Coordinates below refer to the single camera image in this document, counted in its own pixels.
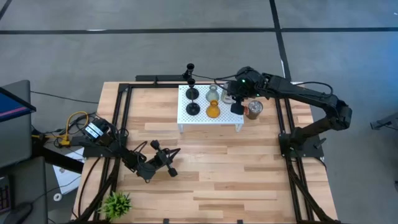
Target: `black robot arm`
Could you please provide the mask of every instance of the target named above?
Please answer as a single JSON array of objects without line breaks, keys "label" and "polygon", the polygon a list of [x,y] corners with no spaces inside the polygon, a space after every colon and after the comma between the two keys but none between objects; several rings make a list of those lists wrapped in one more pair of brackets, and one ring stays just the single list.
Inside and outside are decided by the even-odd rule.
[{"label": "black robot arm", "polygon": [[322,108],[326,116],[304,128],[295,128],[289,135],[290,147],[301,146],[306,139],[316,136],[329,129],[344,130],[351,122],[351,108],[339,100],[333,92],[326,94],[291,84],[287,79],[267,73],[259,73],[251,67],[244,67],[235,76],[236,81],[228,85],[228,94],[236,103],[231,106],[231,112],[243,114],[241,102],[245,98],[266,97],[290,98],[303,103]]}]

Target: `orange bottle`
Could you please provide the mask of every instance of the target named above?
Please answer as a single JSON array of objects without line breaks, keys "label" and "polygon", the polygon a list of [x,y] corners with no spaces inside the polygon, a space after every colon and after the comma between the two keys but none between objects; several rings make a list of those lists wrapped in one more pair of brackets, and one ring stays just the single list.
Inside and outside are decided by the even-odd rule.
[{"label": "orange bottle", "polygon": [[209,118],[217,118],[220,115],[221,111],[218,108],[218,102],[216,100],[210,101],[210,106],[207,107],[206,114]]}]

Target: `wooden tabletop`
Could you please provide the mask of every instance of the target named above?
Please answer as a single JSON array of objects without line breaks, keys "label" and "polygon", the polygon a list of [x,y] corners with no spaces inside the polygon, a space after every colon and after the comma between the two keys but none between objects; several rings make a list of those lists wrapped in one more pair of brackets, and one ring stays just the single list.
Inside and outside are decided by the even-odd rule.
[{"label": "wooden tabletop", "polygon": [[[119,83],[107,82],[101,94],[98,114],[112,120]],[[117,191],[130,193],[132,210],[115,223],[295,223],[289,178],[280,155],[280,133],[275,100],[258,98],[264,109],[256,120],[245,117],[242,130],[233,125],[186,125],[177,127],[178,88],[135,88],[132,91],[127,129],[127,148],[142,141],[159,140],[162,148],[181,148],[172,164],[178,176],[170,177],[163,167],[149,184],[121,164]],[[282,111],[286,130],[284,101]],[[313,122],[309,105],[290,101],[296,126]],[[121,105],[119,122],[123,113]],[[155,151],[146,146],[148,158]],[[78,196],[95,158],[85,162]],[[82,210],[98,191],[104,159],[93,169],[82,199]],[[324,166],[312,158],[303,159],[308,188],[319,206],[337,219]],[[302,216],[305,206],[299,193]]]}]

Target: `computer monitor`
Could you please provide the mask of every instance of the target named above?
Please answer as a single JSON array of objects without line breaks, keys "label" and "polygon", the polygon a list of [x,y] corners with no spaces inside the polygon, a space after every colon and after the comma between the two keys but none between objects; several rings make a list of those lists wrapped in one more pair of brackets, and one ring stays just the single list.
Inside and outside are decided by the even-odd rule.
[{"label": "computer monitor", "polygon": [[0,122],[35,111],[36,107],[0,87]]}]

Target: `pegboard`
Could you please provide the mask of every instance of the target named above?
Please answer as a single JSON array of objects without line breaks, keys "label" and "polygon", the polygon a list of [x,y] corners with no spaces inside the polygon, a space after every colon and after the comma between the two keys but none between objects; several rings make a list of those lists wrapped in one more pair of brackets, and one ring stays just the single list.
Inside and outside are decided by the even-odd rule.
[{"label": "pegboard", "polygon": [[206,93],[209,91],[210,85],[195,85],[199,91],[199,97],[193,102],[200,106],[200,112],[191,116],[187,113],[186,107],[192,101],[185,96],[185,92],[189,89],[188,85],[180,85],[178,88],[178,124],[243,124],[243,115],[237,115],[231,112],[231,105],[224,103],[221,100],[222,89],[217,88],[217,92],[220,95],[218,100],[218,107],[220,108],[220,115],[217,118],[209,118],[206,114],[207,107],[210,106],[209,101],[206,100]]}]

